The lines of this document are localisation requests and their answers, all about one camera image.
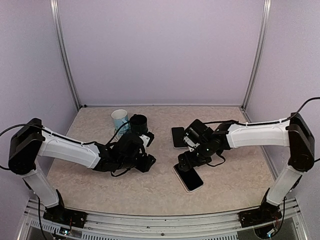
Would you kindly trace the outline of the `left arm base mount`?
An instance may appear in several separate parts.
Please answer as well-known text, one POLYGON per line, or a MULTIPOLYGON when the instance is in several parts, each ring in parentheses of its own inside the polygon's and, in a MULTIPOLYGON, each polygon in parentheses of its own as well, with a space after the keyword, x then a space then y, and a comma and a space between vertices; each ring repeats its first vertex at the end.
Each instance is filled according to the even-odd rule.
POLYGON ((59 206, 46 208, 43 214, 45 220, 81 229, 84 228, 87 216, 86 212, 59 206))

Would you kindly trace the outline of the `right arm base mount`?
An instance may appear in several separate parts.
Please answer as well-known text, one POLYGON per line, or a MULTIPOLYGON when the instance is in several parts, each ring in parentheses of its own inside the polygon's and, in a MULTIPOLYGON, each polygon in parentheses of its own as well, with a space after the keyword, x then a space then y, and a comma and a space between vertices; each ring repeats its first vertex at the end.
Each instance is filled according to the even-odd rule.
POLYGON ((254 208, 241 211, 238 213, 239 221, 242 228, 252 227, 282 218, 282 213, 279 208, 254 208))

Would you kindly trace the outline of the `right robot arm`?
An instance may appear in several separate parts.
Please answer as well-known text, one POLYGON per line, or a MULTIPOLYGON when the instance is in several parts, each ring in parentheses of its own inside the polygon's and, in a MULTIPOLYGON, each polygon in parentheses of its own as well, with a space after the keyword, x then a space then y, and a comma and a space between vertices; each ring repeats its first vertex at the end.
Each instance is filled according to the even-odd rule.
POLYGON ((288 160, 283 169, 277 171, 274 185, 262 201, 264 204, 255 212, 260 222, 268 221, 275 214, 275 206, 281 204, 316 162, 315 138, 298 112, 274 121, 240 123, 225 120, 217 122, 216 129, 209 125, 209 122, 196 119, 184 131, 183 140, 189 150, 178 156, 180 171, 210 166, 213 155, 221 156, 223 151, 231 149, 260 146, 268 151, 283 148, 282 153, 288 160))

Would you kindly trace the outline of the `silver-edged black smartphone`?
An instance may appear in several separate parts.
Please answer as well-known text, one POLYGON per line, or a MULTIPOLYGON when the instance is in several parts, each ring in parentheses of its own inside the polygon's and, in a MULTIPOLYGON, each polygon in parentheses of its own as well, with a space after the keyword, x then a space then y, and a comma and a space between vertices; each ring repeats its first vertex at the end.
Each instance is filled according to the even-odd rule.
POLYGON ((179 169, 179 165, 176 164, 173 166, 173 169, 177 178, 188 193, 192 193, 204 185, 203 180, 194 168, 188 171, 182 171, 179 169))

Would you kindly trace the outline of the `lavender phone case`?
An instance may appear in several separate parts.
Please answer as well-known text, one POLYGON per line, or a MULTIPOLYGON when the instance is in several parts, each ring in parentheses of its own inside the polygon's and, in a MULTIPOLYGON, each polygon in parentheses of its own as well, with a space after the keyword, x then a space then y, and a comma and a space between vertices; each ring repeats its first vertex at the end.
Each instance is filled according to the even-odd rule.
POLYGON ((187 144, 184 141, 184 127, 172 127, 171 128, 171 137, 173 142, 173 147, 176 149, 187 148, 187 144))

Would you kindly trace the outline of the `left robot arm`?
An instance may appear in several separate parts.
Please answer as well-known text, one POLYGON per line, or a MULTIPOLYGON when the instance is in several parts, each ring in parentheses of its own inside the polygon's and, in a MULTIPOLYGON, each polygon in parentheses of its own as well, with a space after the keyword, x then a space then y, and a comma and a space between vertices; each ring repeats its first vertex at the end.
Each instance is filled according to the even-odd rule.
POLYGON ((19 131, 10 140, 8 169, 20 175, 27 186, 57 221, 70 218, 58 190, 53 189, 36 163, 37 157, 51 157, 82 165, 96 172, 114 173, 131 169, 145 173, 156 162, 146 153, 149 140, 145 135, 125 133, 118 141, 101 144, 81 142, 60 135, 42 125, 39 118, 18 125, 19 131))

